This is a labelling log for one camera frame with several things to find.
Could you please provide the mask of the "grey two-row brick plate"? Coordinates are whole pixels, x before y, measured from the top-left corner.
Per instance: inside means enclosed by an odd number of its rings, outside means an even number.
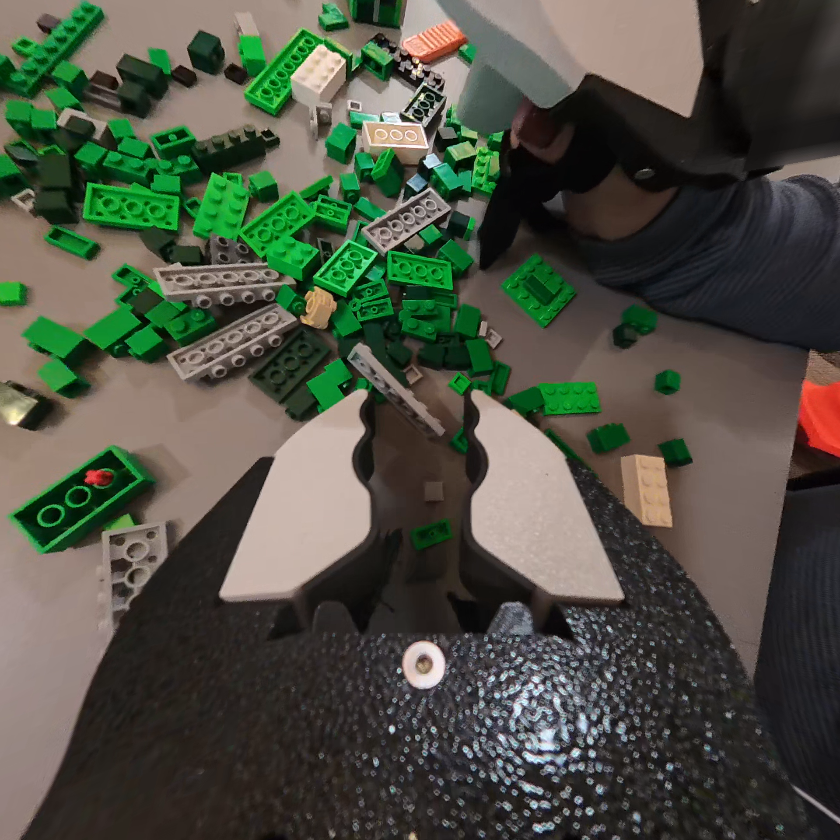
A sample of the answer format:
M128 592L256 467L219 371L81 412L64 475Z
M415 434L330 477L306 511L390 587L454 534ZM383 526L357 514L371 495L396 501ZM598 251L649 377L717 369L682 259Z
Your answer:
M428 187L365 225L361 232L374 250L386 256L429 225L446 219L451 212L452 207Z

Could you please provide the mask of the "cream rectangular brick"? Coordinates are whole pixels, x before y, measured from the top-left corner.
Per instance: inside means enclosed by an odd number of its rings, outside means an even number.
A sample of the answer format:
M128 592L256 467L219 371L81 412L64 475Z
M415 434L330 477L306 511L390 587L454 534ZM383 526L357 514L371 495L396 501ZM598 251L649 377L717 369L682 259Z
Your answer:
M672 512L665 460L648 455L621 457L623 504L651 528L671 529Z

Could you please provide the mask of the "orange fabric item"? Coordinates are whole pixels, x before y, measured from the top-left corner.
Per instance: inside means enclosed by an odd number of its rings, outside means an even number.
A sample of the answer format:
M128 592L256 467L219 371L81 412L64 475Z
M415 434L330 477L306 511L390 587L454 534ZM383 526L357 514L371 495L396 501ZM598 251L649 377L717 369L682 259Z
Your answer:
M804 381L798 416L799 435L809 448L839 457L839 383Z

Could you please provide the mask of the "pile of green bricks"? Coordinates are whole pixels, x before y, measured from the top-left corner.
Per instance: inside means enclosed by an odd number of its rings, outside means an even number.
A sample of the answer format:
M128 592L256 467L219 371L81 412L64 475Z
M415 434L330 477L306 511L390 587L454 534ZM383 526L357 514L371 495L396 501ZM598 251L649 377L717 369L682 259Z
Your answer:
M459 269L456 257L469 262L466 246L477 222L450 213L413 236L403 246L380 255L362 228L406 199L431 187L449 203L467 198L473 189L490 195L500 173L502 134L487 136L459 118L454 89L427 85L411 89L392 74L393 59L382 46L394 38L374 26L363 31L350 24L350 40L326 31L300 27L273 56L262 35L243 29L238 36L239 63L229 63L219 37L199 29L189 56L192 66L167 69L164 49L142 59L123 54L115 67L119 77L88 75L74 63L105 20L101 6L78 2L41 41L21 38L15 66L2 56L2 87L12 97L2 106L2 120L16 132L2 143L2 201L42 218L47 244L72 256L94 260L99 242L80 225L134 233L159 265L151 272L123 263L111 273L119 285L114 309L81 332L45 317L23 331L28 347L45 356L37 377L50 399L80 397L91 384L81 368L97 352L115 360L147 364L206 338L258 309L276 303L299 319L307 291L317 286L332 293L338 307L325 330L302 324L288 331L280 347L231 371L220 380L181 383L205 389L256 372L276 352L291 357L290 369L258 373L256 382L276 388L275 401L294 419L308 420L354 389L371 390L324 340L336 338L354 346L375 324L385 329L385 362L406 384L413 352L402 339L411 332L396 314L386 289L425 283L405 270L408 264L432 268L429 280L444 282L435 292L440 302L456 300L451 281ZM294 100L291 75L318 45L347 60L346 79L330 103L310 108ZM285 192L274 173L256 170L278 150L281 137L271 127L252 122L198 139L186 125L159 129L147 138L135 123L150 118L170 86L192 89L198 73L223 76L240 87L245 102L278 119L293 102L308 113L312 144L322 142L326 165L312 183ZM377 159L363 151L362 123L414 122L423 126L430 154L417 165L400 162L393 150ZM297 286L280 286L271 302L213 305L203 309L166 300L154 268L235 265L265 262L294 278Z

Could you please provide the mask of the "narrow grey brick plate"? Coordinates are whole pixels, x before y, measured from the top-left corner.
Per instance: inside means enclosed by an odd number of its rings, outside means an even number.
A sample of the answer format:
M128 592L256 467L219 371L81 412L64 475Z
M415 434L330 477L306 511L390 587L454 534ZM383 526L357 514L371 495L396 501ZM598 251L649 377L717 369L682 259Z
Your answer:
M399 414L417 431L428 437L441 438L445 428L414 393L402 385L373 354L371 348L359 342L348 352L347 361L360 375L381 393Z

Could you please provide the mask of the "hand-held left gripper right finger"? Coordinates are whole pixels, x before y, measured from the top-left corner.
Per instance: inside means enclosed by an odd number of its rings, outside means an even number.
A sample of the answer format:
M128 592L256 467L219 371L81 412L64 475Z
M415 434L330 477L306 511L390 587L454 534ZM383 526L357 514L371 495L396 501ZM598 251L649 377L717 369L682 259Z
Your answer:
M483 616L527 607L538 629L562 606L613 607L625 593L560 448L483 392L465 397L469 492L459 579Z

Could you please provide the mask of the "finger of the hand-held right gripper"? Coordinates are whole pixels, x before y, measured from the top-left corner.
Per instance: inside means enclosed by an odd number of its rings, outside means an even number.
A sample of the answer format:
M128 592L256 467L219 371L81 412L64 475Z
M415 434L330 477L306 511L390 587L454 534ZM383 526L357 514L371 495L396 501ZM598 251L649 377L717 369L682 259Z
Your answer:
M462 120L549 109L585 79L611 82L688 118L704 67L695 1L440 1L476 47Z

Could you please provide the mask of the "person's right forearm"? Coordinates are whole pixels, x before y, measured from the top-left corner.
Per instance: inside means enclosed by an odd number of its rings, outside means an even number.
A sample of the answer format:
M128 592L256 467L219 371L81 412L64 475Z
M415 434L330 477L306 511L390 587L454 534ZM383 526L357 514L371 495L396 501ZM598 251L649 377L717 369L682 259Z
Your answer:
M669 316L839 349L839 193L820 176L686 186L630 236L574 239L597 282Z

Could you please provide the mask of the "person's leg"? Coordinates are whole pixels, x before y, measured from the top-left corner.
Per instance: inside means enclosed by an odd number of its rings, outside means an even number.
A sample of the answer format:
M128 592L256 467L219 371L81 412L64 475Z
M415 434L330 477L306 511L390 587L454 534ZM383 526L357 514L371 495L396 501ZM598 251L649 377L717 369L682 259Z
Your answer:
M838 838L838 469L787 483L754 685L819 837Z

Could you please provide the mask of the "black brick plate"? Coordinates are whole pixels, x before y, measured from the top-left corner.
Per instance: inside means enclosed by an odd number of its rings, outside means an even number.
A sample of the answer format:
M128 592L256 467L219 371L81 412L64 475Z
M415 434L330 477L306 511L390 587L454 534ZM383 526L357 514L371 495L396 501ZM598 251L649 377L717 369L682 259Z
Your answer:
M414 90L427 85L434 91L444 91L445 79L439 72L420 59L410 56L403 47L388 38L383 41L382 46L393 59L392 74L398 80Z

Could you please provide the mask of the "grey plate with round holes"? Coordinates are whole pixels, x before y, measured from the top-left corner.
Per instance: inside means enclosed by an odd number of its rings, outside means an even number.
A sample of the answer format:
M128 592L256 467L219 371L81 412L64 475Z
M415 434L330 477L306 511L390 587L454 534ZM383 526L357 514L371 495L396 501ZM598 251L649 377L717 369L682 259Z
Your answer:
M98 567L98 630L111 635L151 576L167 559L169 523L106 530Z

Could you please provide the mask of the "green brick assembly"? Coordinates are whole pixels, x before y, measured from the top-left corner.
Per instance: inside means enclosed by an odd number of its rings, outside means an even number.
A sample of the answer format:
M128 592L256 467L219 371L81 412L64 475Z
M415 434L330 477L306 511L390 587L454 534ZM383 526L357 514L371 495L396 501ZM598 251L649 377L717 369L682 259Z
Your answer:
M347 1L352 20L359 24L401 28L407 1Z

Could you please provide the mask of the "white brick hollow underside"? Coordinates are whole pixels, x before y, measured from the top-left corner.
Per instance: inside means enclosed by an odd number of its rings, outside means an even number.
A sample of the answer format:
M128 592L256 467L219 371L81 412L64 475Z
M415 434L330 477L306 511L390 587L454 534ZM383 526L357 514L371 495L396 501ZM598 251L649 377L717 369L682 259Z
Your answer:
M363 151L377 159L393 150L404 165L417 165L430 154L429 142L422 125L415 122L365 121L361 128Z

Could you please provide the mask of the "person's right hand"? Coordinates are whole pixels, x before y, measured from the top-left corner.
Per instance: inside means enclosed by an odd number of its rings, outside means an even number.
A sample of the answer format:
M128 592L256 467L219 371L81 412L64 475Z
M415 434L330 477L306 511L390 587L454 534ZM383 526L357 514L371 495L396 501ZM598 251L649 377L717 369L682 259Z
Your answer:
M522 147L542 163L555 166L569 155L574 126L559 127L550 115L523 98L511 124L511 146ZM673 202L680 188L651 192L636 184L619 165L587 192L563 191L562 216L576 234L604 241L635 235Z

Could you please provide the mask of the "dark glossy brick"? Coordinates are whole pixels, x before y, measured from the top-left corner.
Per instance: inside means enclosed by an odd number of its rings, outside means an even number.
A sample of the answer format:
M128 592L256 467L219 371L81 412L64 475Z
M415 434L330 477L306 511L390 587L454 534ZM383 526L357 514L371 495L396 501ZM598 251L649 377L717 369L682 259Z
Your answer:
M1 419L10 427L36 431L54 407L48 397L14 381L1 382Z

